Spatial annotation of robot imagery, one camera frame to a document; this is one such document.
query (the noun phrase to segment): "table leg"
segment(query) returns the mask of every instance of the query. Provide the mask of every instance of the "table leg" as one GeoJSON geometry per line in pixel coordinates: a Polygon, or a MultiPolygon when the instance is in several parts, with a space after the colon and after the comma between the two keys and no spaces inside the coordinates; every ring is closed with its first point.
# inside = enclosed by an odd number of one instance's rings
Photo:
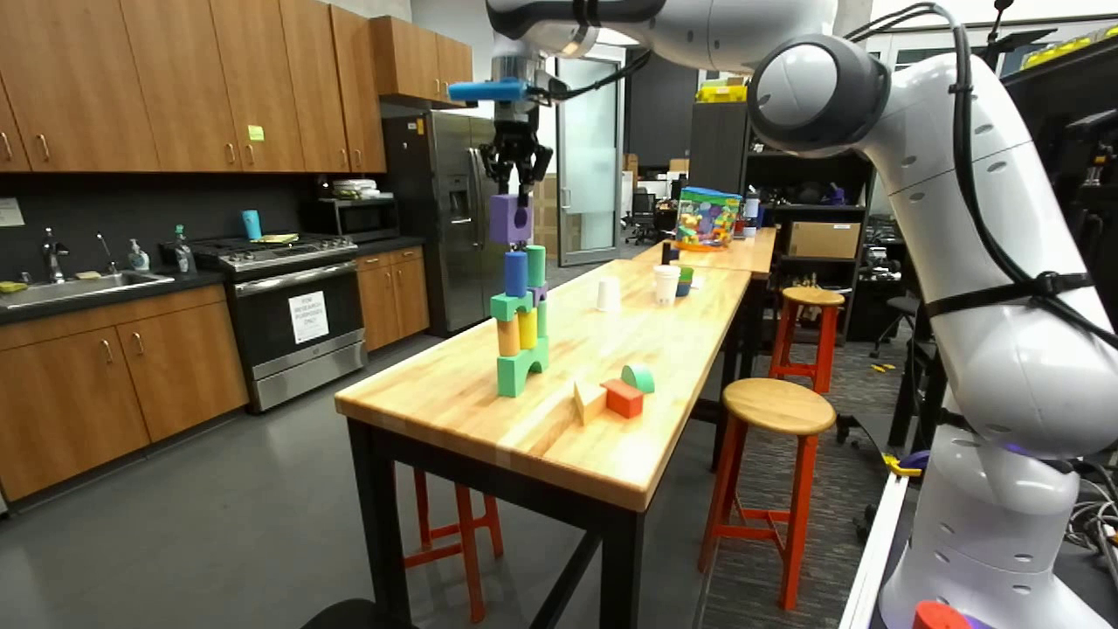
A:
{"type": "Polygon", "coordinates": [[[637,629],[643,514],[618,511],[602,532],[602,627],[637,629]]]}
{"type": "Polygon", "coordinates": [[[393,450],[375,426],[353,421],[351,447],[376,607],[393,627],[411,627],[393,450]]]}

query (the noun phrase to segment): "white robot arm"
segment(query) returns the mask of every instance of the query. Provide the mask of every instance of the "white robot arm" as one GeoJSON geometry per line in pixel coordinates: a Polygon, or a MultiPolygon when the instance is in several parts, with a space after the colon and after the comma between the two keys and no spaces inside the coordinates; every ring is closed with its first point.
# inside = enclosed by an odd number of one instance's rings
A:
{"type": "MultiPolygon", "coordinates": [[[[876,23],[912,13],[951,20],[916,4],[876,23]]],[[[946,400],[973,426],[938,429],[883,622],[951,601],[988,627],[1107,627],[1052,567],[1080,494],[1067,460],[1118,442],[1115,332],[1017,104],[963,35],[956,55],[889,75],[824,35],[835,0],[488,0],[488,18],[549,53],[588,48],[609,23],[685,65],[751,70],[770,143],[862,150],[912,253],[946,400]]]]}

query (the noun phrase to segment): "stainless steel oven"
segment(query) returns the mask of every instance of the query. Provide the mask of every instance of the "stainless steel oven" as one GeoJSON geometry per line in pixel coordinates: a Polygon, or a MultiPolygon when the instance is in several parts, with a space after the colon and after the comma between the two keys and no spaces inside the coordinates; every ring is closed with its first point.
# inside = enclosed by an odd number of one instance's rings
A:
{"type": "Polygon", "coordinates": [[[364,367],[356,261],[351,237],[300,246],[196,246],[198,265],[229,274],[236,334],[265,411],[364,367]]]}

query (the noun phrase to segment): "kitchen cabinet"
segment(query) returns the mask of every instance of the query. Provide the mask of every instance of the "kitchen cabinet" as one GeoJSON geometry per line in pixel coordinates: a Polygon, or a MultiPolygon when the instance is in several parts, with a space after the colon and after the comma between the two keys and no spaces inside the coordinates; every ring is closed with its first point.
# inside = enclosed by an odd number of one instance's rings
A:
{"type": "Polygon", "coordinates": [[[367,351],[382,351],[431,327],[420,249],[360,258],[356,284],[367,351]]]}
{"type": "Polygon", "coordinates": [[[376,87],[389,98],[452,104],[448,87],[473,80],[473,48],[397,18],[375,18],[376,87]]]}
{"type": "Polygon", "coordinates": [[[225,301],[131,320],[131,375],[152,442],[166,442],[250,401],[225,301]]]}
{"type": "Polygon", "coordinates": [[[343,93],[328,7],[317,0],[279,0],[295,84],[295,115],[307,170],[351,170],[343,93]]]}
{"type": "Polygon", "coordinates": [[[0,170],[27,170],[27,155],[21,143],[21,128],[13,125],[13,113],[7,104],[3,76],[0,76],[0,170]]]}
{"type": "Polygon", "coordinates": [[[351,140],[351,170],[385,170],[385,128],[375,65],[375,28],[367,18],[328,7],[337,35],[337,65],[343,84],[343,120],[351,140]]]}
{"type": "Polygon", "coordinates": [[[245,170],[303,170],[279,0],[209,0],[209,9],[245,170]]]}
{"type": "Polygon", "coordinates": [[[154,170],[120,0],[3,0],[0,76],[31,170],[154,170]]]}
{"type": "Polygon", "coordinates": [[[7,501],[250,401],[220,288],[3,325],[0,382],[7,501]]]}
{"type": "Polygon", "coordinates": [[[209,4],[123,0],[160,170],[243,170],[209,4]]]}

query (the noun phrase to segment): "wooden tabletop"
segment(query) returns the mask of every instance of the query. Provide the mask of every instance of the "wooden tabletop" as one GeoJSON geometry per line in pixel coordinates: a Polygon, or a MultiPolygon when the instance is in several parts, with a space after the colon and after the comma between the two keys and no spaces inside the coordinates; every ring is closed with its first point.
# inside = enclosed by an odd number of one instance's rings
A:
{"type": "Polygon", "coordinates": [[[648,511],[669,459],[707,385],[751,274],[770,274],[774,230],[732,249],[685,253],[696,265],[693,295],[657,304],[661,249],[615,258],[549,289],[547,375],[529,378],[520,400],[496,396],[492,317],[417,354],[337,396],[351,421],[448,447],[543,482],[648,511]],[[621,311],[599,311],[599,284],[621,284],[621,311]],[[643,416],[606,410],[577,416],[572,389],[621,378],[627,365],[655,375],[643,416]]]}

